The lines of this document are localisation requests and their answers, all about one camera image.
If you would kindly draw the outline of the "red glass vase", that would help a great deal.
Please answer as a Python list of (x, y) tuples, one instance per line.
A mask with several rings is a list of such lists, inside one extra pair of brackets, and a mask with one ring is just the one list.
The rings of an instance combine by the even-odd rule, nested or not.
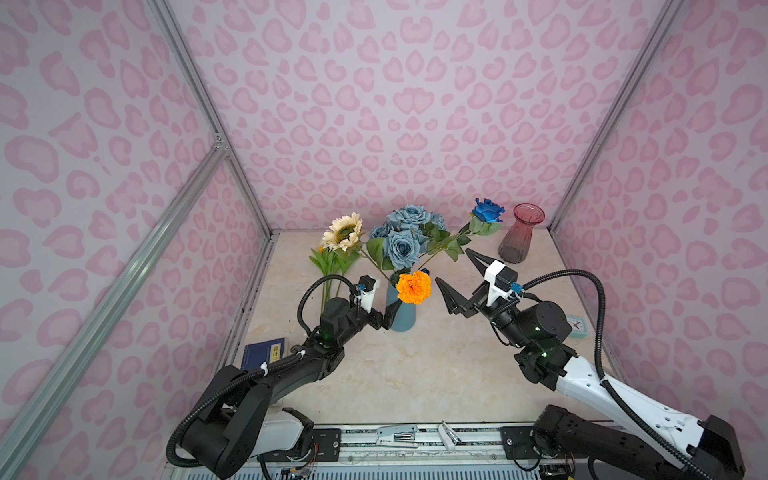
[(498, 248), (500, 258), (506, 263), (522, 263), (530, 250), (534, 228), (541, 224), (545, 212), (532, 203), (520, 203), (513, 208), (515, 221)]

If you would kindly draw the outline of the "blue rose stem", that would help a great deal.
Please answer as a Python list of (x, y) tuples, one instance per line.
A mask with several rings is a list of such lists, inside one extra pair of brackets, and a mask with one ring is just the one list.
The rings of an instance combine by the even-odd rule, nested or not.
[(451, 232), (443, 216), (432, 213), (431, 219), (419, 227), (419, 233), (426, 238), (424, 252), (418, 266), (425, 266), (441, 253), (456, 262), (475, 237), (487, 237), (501, 230), (505, 208), (490, 199), (475, 199), (475, 206), (468, 214), (468, 221), (456, 232)]

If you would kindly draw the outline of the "dusty blue rose bouquet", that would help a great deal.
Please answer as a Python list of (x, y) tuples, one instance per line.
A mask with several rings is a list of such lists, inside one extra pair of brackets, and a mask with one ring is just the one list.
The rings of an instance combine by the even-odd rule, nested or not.
[(470, 227), (468, 223), (451, 233), (441, 214), (423, 206), (406, 205), (388, 214), (383, 224), (372, 228), (364, 252), (395, 286), (401, 275), (410, 274), (440, 252), (456, 261), (470, 242)]

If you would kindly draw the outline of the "cream sunflower stem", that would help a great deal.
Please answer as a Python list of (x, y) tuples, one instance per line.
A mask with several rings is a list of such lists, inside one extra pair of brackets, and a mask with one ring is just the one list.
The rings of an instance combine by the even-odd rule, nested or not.
[(333, 220), (323, 233), (319, 246), (335, 251), (342, 268), (339, 275), (346, 275), (359, 259), (366, 259), (378, 273), (387, 276), (383, 261), (376, 260), (367, 246), (363, 220), (356, 212)]

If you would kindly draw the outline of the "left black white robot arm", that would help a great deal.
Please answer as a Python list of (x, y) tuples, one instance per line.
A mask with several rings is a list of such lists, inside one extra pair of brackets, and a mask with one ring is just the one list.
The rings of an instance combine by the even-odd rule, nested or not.
[(365, 327), (390, 329), (401, 305), (397, 300), (380, 312), (365, 309), (354, 297), (333, 298), (292, 355), (264, 368), (220, 369), (171, 434), (167, 461), (181, 468), (204, 467), (220, 479), (232, 477), (256, 454), (269, 407), (334, 372), (344, 358), (344, 345)]

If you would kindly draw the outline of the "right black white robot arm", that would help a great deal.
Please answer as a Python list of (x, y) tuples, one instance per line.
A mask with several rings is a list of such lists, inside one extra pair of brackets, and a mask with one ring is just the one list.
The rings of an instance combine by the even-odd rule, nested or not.
[[(534, 422), (530, 438), (543, 456), (584, 455), (641, 479), (742, 479), (746, 468), (734, 427), (709, 416), (701, 420), (656, 401), (608, 375), (602, 363), (606, 295), (602, 282), (580, 269), (551, 272), (524, 284), (503, 262), (474, 250), (467, 257), (483, 277), (466, 298), (443, 279), (436, 284), (453, 315), (483, 315), (506, 342), (533, 384), (559, 392), (615, 422), (610, 428), (565, 408), (548, 405)], [(531, 294), (562, 277), (592, 283), (598, 300), (591, 360), (567, 345), (572, 331), (563, 309)]]

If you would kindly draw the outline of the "orange carnation stem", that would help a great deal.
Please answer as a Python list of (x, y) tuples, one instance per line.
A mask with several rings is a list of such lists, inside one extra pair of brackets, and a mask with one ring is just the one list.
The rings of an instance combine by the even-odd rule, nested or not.
[(396, 289), (402, 302), (420, 305), (432, 295), (432, 279), (420, 271), (401, 274)]

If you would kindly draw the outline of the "teal ceramic vase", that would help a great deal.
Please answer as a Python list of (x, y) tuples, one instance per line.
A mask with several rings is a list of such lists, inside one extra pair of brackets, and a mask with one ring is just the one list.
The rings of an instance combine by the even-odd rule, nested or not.
[[(386, 306), (390, 306), (399, 301), (398, 291), (396, 289), (397, 281), (399, 280), (399, 274), (393, 274), (389, 280), (389, 286), (387, 289)], [(416, 306), (414, 304), (400, 302), (400, 306), (395, 314), (391, 331), (395, 332), (407, 332), (412, 329), (416, 323)]]

